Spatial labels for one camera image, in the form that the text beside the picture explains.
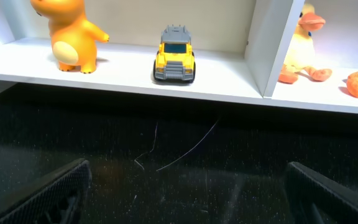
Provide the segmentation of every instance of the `yellow toy truck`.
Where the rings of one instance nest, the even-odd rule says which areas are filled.
[[[161,33],[161,44],[154,61],[154,79],[158,81],[181,80],[193,83],[196,63],[191,35],[185,26],[168,26]]]

